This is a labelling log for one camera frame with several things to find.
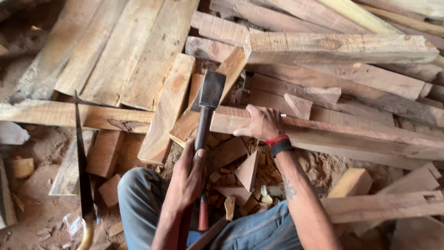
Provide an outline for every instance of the man's right hand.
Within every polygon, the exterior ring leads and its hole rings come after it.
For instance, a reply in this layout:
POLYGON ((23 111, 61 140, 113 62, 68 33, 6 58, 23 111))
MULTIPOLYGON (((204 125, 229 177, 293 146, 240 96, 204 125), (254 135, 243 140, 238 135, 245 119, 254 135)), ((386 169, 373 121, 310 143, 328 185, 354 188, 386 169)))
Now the man's right hand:
POLYGON ((246 110, 251 114, 251 123, 246 128, 234 131, 235 136, 250 136, 266 141, 285 134, 284 122, 279 111, 251 104, 248 104, 246 110))

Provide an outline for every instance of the jeans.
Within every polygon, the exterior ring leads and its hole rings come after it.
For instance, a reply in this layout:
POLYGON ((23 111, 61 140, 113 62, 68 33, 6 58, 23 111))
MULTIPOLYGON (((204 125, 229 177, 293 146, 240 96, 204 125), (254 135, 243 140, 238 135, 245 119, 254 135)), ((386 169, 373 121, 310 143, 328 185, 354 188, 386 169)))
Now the jeans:
MULTIPOLYGON (((120 214, 128 250, 151 247, 166 192, 157 173, 135 168, 118 185, 120 214)), ((228 223, 209 244, 210 249, 303 249, 283 201, 272 209, 228 223)))

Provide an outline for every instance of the man's hand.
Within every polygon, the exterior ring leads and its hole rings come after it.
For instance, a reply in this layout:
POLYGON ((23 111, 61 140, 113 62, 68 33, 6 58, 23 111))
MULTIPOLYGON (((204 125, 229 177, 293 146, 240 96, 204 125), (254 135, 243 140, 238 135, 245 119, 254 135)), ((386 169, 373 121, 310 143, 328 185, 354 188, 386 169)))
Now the man's hand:
POLYGON ((251 114, 251 123, 246 128, 234 131, 235 136, 250 136, 266 141, 285 134, 284 122, 279 111, 251 104, 248 104, 246 110, 251 114))
POLYGON ((200 197, 206 178, 206 151, 199 149, 193 157, 193 148, 194 140, 187 142, 174 166, 162 210, 182 213, 200 197))

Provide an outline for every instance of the hammer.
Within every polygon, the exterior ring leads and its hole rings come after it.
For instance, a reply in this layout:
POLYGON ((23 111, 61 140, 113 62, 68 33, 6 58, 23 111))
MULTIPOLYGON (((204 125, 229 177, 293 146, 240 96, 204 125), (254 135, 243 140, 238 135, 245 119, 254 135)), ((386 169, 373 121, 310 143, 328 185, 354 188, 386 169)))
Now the hammer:
MULTIPOLYGON (((194 141, 194 153, 206 147, 208 135, 210 134, 211 118, 213 117, 213 112, 219 105, 225 86, 225 79, 225 75, 216 71, 207 70, 203 78, 202 87, 191 105, 190 109, 192 111, 200 112, 196 139, 194 141)), ((200 199, 198 229, 199 231, 206 231, 208 230, 208 203, 205 191, 202 191, 200 199)), ((180 225, 181 232, 179 232, 179 246, 184 246, 182 243, 186 242, 188 236, 192 206, 193 205, 190 205, 185 210, 182 218, 180 225)))

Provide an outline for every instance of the hammer head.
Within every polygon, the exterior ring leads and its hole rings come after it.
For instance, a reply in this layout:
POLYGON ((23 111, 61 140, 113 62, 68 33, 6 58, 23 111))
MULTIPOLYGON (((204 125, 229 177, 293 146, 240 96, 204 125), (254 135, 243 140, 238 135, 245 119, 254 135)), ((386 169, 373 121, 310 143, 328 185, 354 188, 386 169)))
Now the hammer head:
POLYGON ((225 75, 207 70, 200 92, 191 105, 191 110, 199 112, 201 107, 216 109, 222 96, 225 79, 225 75))

